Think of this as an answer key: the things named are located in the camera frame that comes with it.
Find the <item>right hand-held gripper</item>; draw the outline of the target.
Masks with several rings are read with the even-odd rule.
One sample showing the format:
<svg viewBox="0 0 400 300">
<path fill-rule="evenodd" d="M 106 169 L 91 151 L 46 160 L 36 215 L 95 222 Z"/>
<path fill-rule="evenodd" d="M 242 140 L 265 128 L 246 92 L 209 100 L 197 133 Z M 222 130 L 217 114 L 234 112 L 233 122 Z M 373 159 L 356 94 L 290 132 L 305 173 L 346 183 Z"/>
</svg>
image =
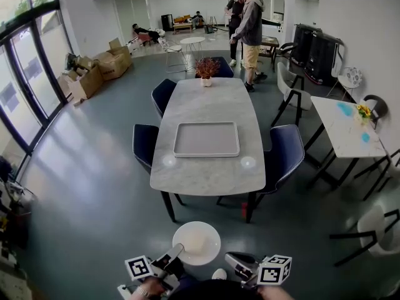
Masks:
<svg viewBox="0 0 400 300">
<path fill-rule="evenodd" d="M 227 252 L 225 261 L 234 266 L 241 278 L 241 286 L 255 289 L 258 286 L 280 286 L 290 275 L 292 257 L 275 254 L 263 260 L 245 252 Z"/>
</svg>

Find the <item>dark wooden side table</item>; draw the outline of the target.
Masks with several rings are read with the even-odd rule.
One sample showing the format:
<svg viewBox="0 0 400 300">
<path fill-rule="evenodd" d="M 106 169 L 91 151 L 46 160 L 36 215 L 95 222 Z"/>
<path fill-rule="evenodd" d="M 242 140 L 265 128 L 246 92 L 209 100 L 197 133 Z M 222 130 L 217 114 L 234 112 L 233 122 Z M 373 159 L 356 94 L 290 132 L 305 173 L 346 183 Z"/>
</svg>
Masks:
<svg viewBox="0 0 400 300">
<path fill-rule="evenodd" d="M 259 56 L 269 58 L 271 60 L 272 71 L 275 72 L 275 55 L 279 48 L 279 41 L 276 37 L 263 36 L 259 50 Z"/>
</svg>

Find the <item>black framed glass windows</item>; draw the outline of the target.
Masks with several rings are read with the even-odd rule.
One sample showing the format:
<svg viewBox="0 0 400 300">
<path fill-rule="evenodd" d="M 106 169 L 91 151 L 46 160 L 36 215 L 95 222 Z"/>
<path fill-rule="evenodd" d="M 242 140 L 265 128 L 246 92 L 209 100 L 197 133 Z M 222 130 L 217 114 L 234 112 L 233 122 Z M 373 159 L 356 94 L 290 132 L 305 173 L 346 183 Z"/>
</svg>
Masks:
<svg viewBox="0 0 400 300">
<path fill-rule="evenodd" d="M 14 175 L 68 102 L 71 51 L 59 0 L 0 0 L 0 156 Z"/>
</svg>

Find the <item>grey rectangular tray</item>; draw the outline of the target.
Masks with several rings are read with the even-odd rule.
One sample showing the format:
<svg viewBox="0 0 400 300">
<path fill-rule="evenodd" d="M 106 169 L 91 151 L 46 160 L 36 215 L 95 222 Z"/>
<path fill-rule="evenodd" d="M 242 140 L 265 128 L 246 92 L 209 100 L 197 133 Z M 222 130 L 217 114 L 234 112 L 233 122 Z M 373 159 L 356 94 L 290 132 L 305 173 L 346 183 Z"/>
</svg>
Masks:
<svg viewBox="0 0 400 300">
<path fill-rule="evenodd" d="M 177 158 L 238 157 L 237 124 L 233 121 L 180 123 L 172 151 Z"/>
</svg>

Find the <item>yellow flowers in vase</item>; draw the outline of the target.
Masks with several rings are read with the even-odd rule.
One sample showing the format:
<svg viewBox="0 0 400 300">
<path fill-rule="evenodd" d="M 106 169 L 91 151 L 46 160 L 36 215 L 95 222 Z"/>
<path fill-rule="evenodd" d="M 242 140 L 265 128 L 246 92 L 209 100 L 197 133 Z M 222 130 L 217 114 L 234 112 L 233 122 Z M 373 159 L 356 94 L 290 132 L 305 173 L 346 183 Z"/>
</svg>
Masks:
<svg viewBox="0 0 400 300">
<path fill-rule="evenodd" d="M 371 118 L 371 110 L 366 105 L 362 104 L 358 104 L 356 108 L 361 122 L 367 124 Z"/>
</svg>

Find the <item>black equipment case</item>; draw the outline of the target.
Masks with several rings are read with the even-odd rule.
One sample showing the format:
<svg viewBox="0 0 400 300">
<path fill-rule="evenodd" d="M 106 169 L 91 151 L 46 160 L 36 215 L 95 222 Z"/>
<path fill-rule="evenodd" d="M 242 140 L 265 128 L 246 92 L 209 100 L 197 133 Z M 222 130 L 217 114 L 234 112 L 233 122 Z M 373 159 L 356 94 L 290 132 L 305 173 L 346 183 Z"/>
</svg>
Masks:
<svg viewBox="0 0 400 300">
<path fill-rule="evenodd" d="M 308 61 L 311 44 L 314 33 L 321 33 L 320 28 L 308 26 L 306 24 L 297 24 L 294 33 L 293 43 L 297 47 L 292 51 L 292 60 L 301 67 L 304 67 Z"/>
<path fill-rule="evenodd" d="M 304 68 L 305 75 L 315 84 L 331 85 L 341 72 L 344 52 L 345 46 L 340 39 L 314 32 Z"/>
</svg>

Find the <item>white patterned round chair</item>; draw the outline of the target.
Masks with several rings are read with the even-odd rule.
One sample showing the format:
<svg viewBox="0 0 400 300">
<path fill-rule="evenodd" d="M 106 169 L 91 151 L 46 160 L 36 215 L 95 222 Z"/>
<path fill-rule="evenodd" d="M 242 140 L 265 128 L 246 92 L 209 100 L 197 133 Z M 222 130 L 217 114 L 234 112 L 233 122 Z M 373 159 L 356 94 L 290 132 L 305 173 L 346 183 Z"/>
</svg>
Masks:
<svg viewBox="0 0 400 300">
<path fill-rule="evenodd" d="M 356 67 L 345 67 L 342 70 L 342 73 L 337 76 L 337 81 L 334 83 L 333 87 L 330 89 L 326 97 L 328 98 L 333 89 L 336 87 L 337 84 L 340 84 L 344 89 L 344 94 L 342 99 L 347 92 L 350 93 L 350 96 L 353 96 L 353 91 L 358 88 L 363 81 L 363 74 L 362 72 Z"/>
</svg>

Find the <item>white round plate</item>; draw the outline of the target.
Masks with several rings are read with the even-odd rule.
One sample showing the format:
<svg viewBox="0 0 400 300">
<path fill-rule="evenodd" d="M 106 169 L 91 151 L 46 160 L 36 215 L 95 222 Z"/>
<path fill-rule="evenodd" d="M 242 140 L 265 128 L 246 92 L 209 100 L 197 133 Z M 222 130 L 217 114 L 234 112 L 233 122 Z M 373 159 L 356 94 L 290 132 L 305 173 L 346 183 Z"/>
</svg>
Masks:
<svg viewBox="0 0 400 300">
<path fill-rule="evenodd" d="M 213 261 L 221 249 L 221 238 L 214 227 L 201 221 L 192 221 L 183 224 L 177 229 L 172 238 L 172 246 L 181 243 L 189 231 L 203 231 L 207 234 L 207 243 L 200 254 L 190 254 L 185 250 L 178 258 L 191 266 L 203 266 Z"/>
</svg>

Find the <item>person's dark trousers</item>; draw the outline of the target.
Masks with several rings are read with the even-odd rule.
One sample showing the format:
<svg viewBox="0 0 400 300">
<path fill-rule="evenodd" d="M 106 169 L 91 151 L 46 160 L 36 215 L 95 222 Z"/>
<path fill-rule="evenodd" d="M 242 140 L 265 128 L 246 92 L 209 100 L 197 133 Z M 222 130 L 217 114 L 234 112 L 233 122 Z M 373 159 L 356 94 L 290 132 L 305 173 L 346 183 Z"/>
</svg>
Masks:
<svg viewBox="0 0 400 300">
<path fill-rule="evenodd" d="M 183 274 L 179 279 L 178 291 L 189 289 L 209 289 L 214 286 L 214 283 L 219 282 L 217 279 L 198 280 L 190 274 Z"/>
</svg>

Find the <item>white round table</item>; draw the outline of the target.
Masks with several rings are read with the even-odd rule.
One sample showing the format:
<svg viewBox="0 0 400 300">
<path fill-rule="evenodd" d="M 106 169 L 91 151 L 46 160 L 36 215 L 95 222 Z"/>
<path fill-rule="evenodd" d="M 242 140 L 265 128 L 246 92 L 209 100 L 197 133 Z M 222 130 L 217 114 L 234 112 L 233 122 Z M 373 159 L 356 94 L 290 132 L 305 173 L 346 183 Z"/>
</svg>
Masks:
<svg viewBox="0 0 400 300">
<path fill-rule="evenodd" d="M 182 46 L 182 53 L 186 71 L 194 69 L 196 62 L 203 58 L 202 43 L 205 41 L 204 37 L 187 37 L 180 40 Z"/>
</svg>

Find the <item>cluttered equipment bench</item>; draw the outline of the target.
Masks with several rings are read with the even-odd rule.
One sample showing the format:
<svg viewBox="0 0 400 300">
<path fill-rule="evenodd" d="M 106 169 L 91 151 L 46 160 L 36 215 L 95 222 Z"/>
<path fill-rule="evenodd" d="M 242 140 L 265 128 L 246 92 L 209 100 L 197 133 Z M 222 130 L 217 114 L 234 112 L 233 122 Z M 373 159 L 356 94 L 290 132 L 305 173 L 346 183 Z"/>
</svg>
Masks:
<svg viewBox="0 0 400 300">
<path fill-rule="evenodd" d="M 0 261 L 17 264 L 14 248 L 27 246 L 31 210 L 23 204 L 26 193 L 33 192 L 16 180 L 11 163 L 0 155 Z"/>
</svg>

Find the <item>person's left hand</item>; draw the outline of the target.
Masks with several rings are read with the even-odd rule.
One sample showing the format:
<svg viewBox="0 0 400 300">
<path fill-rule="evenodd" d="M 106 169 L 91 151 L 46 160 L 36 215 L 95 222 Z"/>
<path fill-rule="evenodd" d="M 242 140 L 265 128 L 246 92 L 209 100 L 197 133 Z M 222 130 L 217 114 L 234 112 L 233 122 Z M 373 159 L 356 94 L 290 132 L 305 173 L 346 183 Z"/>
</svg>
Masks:
<svg viewBox="0 0 400 300">
<path fill-rule="evenodd" d="M 167 292 L 167 289 L 161 284 L 160 280 L 156 277 L 149 276 L 141 284 L 141 287 L 151 294 L 151 298 L 161 297 Z"/>
</svg>

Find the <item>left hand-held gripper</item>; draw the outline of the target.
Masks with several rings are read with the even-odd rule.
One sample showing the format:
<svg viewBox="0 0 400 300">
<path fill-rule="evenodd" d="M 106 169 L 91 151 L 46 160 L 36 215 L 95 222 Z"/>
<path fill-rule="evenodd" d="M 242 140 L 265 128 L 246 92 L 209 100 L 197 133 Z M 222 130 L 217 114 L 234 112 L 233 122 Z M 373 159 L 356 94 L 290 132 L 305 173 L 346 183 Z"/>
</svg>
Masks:
<svg viewBox="0 0 400 300">
<path fill-rule="evenodd" d="M 184 274 L 184 267 L 178 256 L 184 251 L 181 243 L 175 244 L 157 260 L 139 256 L 125 260 L 132 281 L 143 282 L 148 277 L 156 278 L 165 290 L 175 290 Z"/>
</svg>

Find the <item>wooden coffee table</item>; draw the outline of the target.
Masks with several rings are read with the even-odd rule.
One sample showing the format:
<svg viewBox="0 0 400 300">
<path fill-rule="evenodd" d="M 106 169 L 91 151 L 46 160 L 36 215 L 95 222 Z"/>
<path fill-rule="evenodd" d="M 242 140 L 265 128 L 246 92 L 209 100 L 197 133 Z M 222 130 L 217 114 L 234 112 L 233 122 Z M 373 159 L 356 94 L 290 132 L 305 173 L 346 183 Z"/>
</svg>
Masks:
<svg viewBox="0 0 400 300">
<path fill-rule="evenodd" d="M 182 30 L 190 30 L 190 32 L 193 31 L 193 25 L 191 23 L 188 22 L 182 22 L 182 23 L 175 23 L 173 25 L 173 34 L 178 34 L 180 31 Z"/>
</svg>

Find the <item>person's right forearm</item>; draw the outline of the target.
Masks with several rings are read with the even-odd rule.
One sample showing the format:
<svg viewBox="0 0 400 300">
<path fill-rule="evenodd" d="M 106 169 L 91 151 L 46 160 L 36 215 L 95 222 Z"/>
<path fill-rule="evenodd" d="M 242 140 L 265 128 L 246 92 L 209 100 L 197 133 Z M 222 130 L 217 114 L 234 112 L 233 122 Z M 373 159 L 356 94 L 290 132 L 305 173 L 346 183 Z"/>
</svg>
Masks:
<svg viewBox="0 0 400 300">
<path fill-rule="evenodd" d="M 294 300 L 294 298 L 279 286 L 259 286 L 257 293 L 263 300 Z"/>
</svg>

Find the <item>person's black shirt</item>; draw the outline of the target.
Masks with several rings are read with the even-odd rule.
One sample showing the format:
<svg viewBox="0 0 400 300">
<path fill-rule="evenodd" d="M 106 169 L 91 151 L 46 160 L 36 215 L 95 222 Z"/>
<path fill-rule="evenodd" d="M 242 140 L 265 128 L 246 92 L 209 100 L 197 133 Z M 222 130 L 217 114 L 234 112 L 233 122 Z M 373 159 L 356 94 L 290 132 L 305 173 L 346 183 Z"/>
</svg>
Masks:
<svg viewBox="0 0 400 300">
<path fill-rule="evenodd" d="M 209 289 L 174 291 L 168 300 L 262 300 L 256 292 L 241 287 L 239 282 L 219 280 Z"/>
</svg>

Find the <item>black round-back chair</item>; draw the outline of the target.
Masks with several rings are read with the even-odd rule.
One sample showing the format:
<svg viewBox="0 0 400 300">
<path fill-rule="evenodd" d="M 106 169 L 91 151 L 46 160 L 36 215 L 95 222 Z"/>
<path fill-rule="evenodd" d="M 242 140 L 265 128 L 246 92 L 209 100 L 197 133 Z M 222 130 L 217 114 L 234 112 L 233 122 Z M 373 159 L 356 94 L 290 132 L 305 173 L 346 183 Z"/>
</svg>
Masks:
<svg viewBox="0 0 400 300">
<path fill-rule="evenodd" d="M 378 121 L 384 118 L 389 112 L 386 102 L 377 95 L 370 94 L 365 96 L 361 100 L 361 105 L 369 109 L 369 118 L 372 122 L 374 129 L 376 129 Z"/>
</svg>

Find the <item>large blue coaster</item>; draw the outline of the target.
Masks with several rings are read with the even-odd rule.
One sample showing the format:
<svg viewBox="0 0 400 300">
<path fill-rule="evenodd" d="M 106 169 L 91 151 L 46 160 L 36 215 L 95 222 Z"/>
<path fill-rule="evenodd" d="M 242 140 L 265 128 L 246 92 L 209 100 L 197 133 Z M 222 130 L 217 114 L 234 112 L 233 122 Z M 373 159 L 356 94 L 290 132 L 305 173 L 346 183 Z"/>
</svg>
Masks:
<svg viewBox="0 0 400 300">
<path fill-rule="evenodd" d="M 353 115 L 353 108 L 354 106 L 351 104 L 347 104 L 345 102 L 338 102 L 337 107 L 341 110 L 341 112 L 347 116 L 351 117 Z"/>
</svg>

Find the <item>navy chair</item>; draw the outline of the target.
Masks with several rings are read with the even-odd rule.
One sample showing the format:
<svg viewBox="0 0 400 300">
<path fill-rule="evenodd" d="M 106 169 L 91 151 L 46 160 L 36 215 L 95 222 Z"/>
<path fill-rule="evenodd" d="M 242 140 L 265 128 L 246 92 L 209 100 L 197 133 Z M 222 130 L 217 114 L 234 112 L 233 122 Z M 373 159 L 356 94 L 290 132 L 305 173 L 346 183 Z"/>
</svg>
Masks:
<svg viewBox="0 0 400 300">
<path fill-rule="evenodd" d="M 271 148 L 264 151 L 266 185 L 257 193 L 275 193 L 304 161 L 303 140 L 295 124 L 272 127 Z"/>
<path fill-rule="evenodd" d="M 135 124 L 132 130 L 132 151 L 134 157 L 148 174 L 151 174 L 152 162 L 159 128 L 147 124 Z"/>
<path fill-rule="evenodd" d="M 160 118 L 163 118 L 164 112 L 176 85 L 176 82 L 170 79 L 164 79 L 154 88 L 151 93 L 153 104 L 155 105 L 156 111 Z"/>
<path fill-rule="evenodd" d="M 229 66 L 228 62 L 223 57 L 209 57 L 213 59 L 218 59 L 220 62 L 219 72 L 215 74 L 212 78 L 232 78 L 234 72 Z"/>
</svg>

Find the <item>red potted plant white pot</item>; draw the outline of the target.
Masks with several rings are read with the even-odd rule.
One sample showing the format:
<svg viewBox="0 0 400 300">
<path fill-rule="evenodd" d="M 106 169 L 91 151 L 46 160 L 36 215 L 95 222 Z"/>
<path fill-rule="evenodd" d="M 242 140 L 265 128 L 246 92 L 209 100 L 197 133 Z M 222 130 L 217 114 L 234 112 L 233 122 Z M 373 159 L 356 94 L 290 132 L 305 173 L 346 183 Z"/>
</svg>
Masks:
<svg viewBox="0 0 400 300">
<path fill-rule="evenodd" d="M 219 68 L 220 62 L 218 59 L 207 57 L 196 61 L 195 74 L 200 79 L 202 87 L 211 86 L 211 78 L 219 72 Z"/>
</svg>

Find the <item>grey marble dining table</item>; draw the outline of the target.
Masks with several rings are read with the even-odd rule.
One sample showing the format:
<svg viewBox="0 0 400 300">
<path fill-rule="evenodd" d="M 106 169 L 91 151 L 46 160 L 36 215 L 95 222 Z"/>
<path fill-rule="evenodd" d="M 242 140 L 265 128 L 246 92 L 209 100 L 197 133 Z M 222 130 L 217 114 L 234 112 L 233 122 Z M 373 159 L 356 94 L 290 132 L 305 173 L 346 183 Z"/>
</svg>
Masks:
<svg viewBox="0 0 400 300">
<path fill-rule="evenodd" d="M 248 195 L 246 221 L 252 218 L 256 194 L 266 184 L 264 151 L 253 103 L 236 78 L 177 83 L 161 120 L 152 160 L 150 186 L 188 196 Z M 234 123 L 239 154 L 235 157 L 176 157 L 174 142 L 183 123 Z"/>
</svg>

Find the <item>white chair black legs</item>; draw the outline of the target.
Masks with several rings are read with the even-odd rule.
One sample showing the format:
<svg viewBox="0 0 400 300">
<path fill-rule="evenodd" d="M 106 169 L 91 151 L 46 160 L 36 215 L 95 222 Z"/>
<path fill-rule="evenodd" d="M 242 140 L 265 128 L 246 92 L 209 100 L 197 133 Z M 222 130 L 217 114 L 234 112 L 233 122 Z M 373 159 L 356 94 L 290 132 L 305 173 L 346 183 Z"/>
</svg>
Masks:
<svg viewBox="0 0 400 300">
<path fill-rule="evenodd" d="M 384 212 L 380 205 L 376 205 L 354 225 L 356 232 L 330 234 L 330 239 L 357 239 L 361 246 L 357 251 L 334 263 L 334 266 L 342 266 L 367 251 L 374 257 L 400 254 L 400 243 L 392 249 L 381 246 L 385 235 L 391 231 L 394 232 L 397 225 L 400 228 L 400 209 Z"/>
<path fill-rule="evenodd" d="M 277 86 L 283 95 L 283 100 L 271 127 L 276 125 L 288 106 L 296 108 L 295 125 L 299 126 L 303 111 L 310 111 L 313 106 L 311 95 L 304 90 L 304 78 L 294 74 L 280 62 L 277 64 Z"/>
</svg>

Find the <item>pink lounge chair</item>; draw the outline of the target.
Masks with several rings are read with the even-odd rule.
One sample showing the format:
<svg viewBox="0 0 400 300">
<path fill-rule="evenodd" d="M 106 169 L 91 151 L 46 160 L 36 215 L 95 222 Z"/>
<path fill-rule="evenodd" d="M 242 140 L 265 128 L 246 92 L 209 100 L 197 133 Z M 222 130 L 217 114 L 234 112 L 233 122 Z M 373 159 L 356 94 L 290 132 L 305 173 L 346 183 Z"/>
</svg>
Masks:
<svg viewBox="0 0 400 300">
<path fill-rule="evenodd" d="M 134 36 L 134 38 L 137 38 L 138 40 L 140 40 L 140 44 L 142 44 L 142 45 L 145 45 L 146 43 L 151 45 L 151 43 L 153 43 L 152 37 L 146 32 L 140 32 L 139 34 L 133 32 L 133 36 Z"/>
</svg>

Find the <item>pile of cardboard boxes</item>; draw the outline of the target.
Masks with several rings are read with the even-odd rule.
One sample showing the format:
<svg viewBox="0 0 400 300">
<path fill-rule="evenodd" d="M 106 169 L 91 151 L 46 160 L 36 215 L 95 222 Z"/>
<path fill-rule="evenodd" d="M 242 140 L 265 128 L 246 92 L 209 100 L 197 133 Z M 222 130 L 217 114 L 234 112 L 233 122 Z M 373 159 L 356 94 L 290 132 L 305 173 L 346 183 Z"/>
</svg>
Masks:
<svg viewBox="0 0 400 300">
<path fill-rule="evenodd" d="M 133 65 L 129 48 L 118 38 L 110 41 L 109 47 L 93 58 L 66 55 L 65 69 L 57 81 L 67 95 L 80 103 L 88 100 L 106 81 L 120 78 Z"/>
</svg>

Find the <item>white marble side table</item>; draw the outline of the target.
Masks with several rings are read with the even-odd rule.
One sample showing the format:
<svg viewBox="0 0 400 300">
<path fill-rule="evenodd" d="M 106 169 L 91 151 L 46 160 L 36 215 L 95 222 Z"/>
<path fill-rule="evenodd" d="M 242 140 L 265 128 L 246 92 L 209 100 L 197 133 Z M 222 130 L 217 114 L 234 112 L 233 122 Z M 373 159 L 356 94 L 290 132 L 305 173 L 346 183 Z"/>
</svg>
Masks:
<svg viewBox="0 0 400 300">
<path fill-rule="evenodd" d="M 306 143 L 304 150 L 307 151 L 325 131 L 330 140 L 334 155 L 326 164 L 322 164 L 311 155 L 306 154 L 306 160 L 318 168 L 317 174 L 308 184 L 309 187 L 313 186 L 318 179 L 323 179 L 332 188 L 336 189 L 350 175 L 360 159 L 386 157 L 384 146 L 371 124 L 361 124 L 360 121 L 354 118 L 357 113 L 356 104 L 317 96 L 312 96 L 311 101 L 321 120 L 321 125 Z M 353 115 L 351 117 L 345 116 L 337 107 L 338 102 L 353 105 Z M 368 143 L 362 140 L 362 133 L 370 135 Z M 328 167 L 337 158 L 350 160 L 349 166 L 339 179 L 334 178 L 327 172 Z"/>
</svg>

